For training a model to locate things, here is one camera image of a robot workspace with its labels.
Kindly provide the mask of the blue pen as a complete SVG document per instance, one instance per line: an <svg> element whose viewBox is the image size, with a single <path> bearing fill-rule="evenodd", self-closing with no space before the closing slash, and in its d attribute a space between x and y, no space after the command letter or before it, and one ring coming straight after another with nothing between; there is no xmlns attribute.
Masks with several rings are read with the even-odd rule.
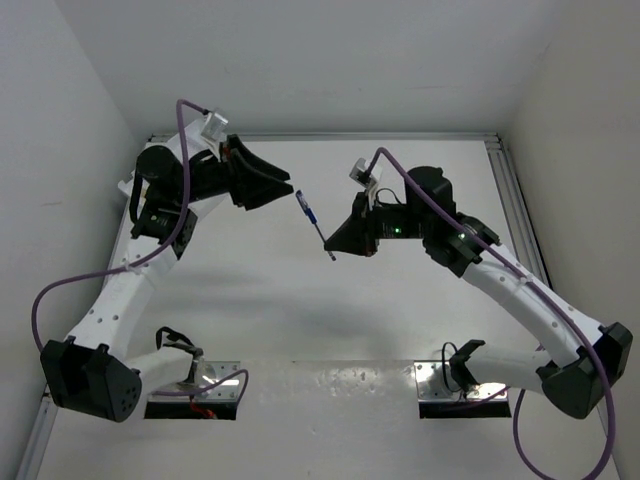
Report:
<svg viewBox="0 0 640 480"><path fill-rule="evenodd" d="M322 245L325 245L326 243L326 238L319 226L317 217L315 216L315 213L313 211L313 209L311 208L311 206L309 205L306 197L304 196L303 192L301 190L297 190L295 192L295 197L296 200L298 201L298 204L301 208L301 210L303 211L304 215L308 218L309 222L311 223L311 225L314 227L315 231L317 232Z"/></svg>

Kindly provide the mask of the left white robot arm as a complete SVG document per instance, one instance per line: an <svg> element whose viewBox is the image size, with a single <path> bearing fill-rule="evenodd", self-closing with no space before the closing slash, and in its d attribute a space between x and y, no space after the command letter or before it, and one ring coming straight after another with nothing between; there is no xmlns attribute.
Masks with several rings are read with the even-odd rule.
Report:
<svg viewBox="0 0 640 480"><path fill-rule="evenodd" d="M292 194L288 172L249 151L236 135L181 163L163 144L136 160L133 222L121 265L89 312L62 341L50 340L40 361L53 403L113 422L128 419L150 394L194 397L203 351L184 335L161 328L154 352L127 355L136 323L160 280L181 259L199 214L191 204L229 195L245 210Z"/></svg>

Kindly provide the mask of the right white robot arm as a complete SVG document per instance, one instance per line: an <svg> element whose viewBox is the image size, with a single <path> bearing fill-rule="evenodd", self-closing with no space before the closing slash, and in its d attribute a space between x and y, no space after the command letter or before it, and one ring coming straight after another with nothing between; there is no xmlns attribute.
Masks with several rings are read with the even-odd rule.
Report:
<svg viewBox="0 0 640 480"><path fill-rule="evenodd" d="M379 176L363 160L350 176L365 189L326 241L326 250L371 257L380 240L419 239L432 260L492 298L543 347L520 352L470 340L449 360L454 384L465 392L490 382L531 390L566 415L586 418L603 398L604 387L622 376L631 332L620 323L604 326L578 311L518 264L494 231L458 211L442 169L415 167L408 176L463 226L462 231L411 187L405 189L404 202L378 201Z"/></svg>

